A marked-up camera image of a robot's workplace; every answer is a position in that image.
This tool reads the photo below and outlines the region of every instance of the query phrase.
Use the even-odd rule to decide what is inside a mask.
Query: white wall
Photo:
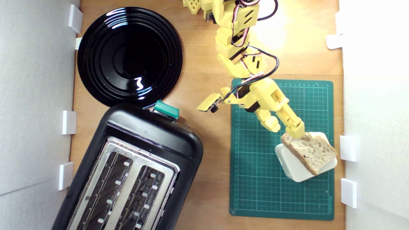
[[[70,3],[0,0],[0,229],[50,229],[66,191],[62,112],[72,110]]]
[[[409,229],[409,14],[407,1],[340,0],[345,135],[358,139],[357,209],[347,230]]]

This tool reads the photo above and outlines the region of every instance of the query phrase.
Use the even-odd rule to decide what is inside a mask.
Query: slice of bread
[[[314,176],[337,156],[337,151],[324,138],[313,137],[307,132],[300,139],[285,133],[281,136],[281,142]]]

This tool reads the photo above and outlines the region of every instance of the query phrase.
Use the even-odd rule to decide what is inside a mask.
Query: grid lines
[[[239,79],[233,80],[237,85]],[[333,84],[330,81],[275,80],[304,121],[333,143]],[[285,126],[267,131],[253,113],[231,108],[230,213],[237,216],[332,220],[334,172],[297,183],[287,178],[275,156]]]

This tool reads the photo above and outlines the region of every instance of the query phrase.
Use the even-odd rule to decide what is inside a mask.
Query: bread crust
[[[303,136],[303,138],[306,138],[308,141],[311,139],[311,135],[309,133],[305,133],[306,136]],[[328,143],[325,139],[323,139],[320,136],[314,137],[316,139],[319,139],[320,141],[322,141],[322,143]],[[291,145],[291,141],[292,141],[292,137],[288,134],[285,133],[281,136],[281,142],[283,143],[283,145],[304,165],[304,167],[314,176],[317,176],[319,171],[315,172],[312,169],[312,166],[309,164],[309,162],[306,161],[305,157],[298,152],[292,145]],[[335,152],[335,156],[337,156],[337,151],[334,149],[334,147],[332,147],[330,144],[328,144],[328,147],[331,149],[331,151]]]

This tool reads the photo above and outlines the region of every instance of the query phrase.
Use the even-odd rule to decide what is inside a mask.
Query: black plate
[[[144,8],[110,11],[85,32],[77,65],[85,88],[101,103],[145,108],[163,99],[182,70],[182,45],[163,16]]]

